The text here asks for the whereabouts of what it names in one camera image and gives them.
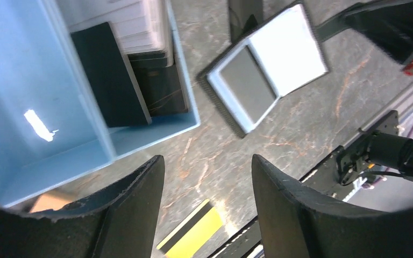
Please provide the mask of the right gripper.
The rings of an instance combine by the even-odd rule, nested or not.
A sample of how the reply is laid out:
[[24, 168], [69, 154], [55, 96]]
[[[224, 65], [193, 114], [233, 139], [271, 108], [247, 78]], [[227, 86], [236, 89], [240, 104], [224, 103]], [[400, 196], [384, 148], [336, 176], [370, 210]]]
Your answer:
[[365, 36], [413, 76], [413, 1], [355, 3], [332, 16], [316, 31], [321, 41], [348, 29]]

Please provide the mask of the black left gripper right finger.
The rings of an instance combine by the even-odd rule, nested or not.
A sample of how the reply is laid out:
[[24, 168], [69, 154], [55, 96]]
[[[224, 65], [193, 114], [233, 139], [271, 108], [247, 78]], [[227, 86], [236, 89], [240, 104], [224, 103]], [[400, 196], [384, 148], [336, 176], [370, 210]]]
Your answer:
[[265, 257], [413, 257], [413, 207], [383, 212], [322, 194], [252, 157]]

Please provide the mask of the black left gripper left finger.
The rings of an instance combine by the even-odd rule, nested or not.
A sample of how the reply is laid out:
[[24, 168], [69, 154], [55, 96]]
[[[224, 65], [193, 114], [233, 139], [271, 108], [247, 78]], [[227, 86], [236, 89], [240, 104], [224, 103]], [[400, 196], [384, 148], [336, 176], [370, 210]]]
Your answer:
[[156, 155], [59, 210], [0, 207], [0, 257], [150, 257], [164, 179]]

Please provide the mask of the gold credit card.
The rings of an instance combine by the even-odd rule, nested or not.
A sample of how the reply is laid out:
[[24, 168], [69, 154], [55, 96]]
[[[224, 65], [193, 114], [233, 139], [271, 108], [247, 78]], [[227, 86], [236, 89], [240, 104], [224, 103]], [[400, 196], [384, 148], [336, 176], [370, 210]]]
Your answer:
[[193, 257], [222, 225], [218, 211], [206, 199], [161, 240], [156, 249], [165, 257]]

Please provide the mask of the black card holder wallet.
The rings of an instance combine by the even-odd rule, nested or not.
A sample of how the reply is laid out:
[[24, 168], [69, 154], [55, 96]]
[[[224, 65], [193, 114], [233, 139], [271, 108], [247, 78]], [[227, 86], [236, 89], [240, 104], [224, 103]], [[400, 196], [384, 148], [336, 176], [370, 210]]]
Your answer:
[[[244, 47], [251, 51], [276, 94], [276, 101], [256, 124], [220, 74]], [[231, 44], [198, 74], [198, 80], [235, 135], [244, 138], [281, 98], [328, 72], [329, 65], [305, 2], [294, 1]]]

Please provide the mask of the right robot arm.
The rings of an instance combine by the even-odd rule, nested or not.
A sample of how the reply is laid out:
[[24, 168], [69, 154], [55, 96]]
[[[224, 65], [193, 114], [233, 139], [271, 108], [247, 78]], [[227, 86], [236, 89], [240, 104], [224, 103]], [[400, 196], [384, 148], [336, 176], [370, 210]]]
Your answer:
[[[320, 24], [321, 41], [353, 29], [368, 38], [413, 76], [413, 1], [356, 3]], [[370, 176], [395, 176], [413, 181], [413, 139], [373, 127], [361, 132], [337, 157], [338, 183], [347, 186]]]

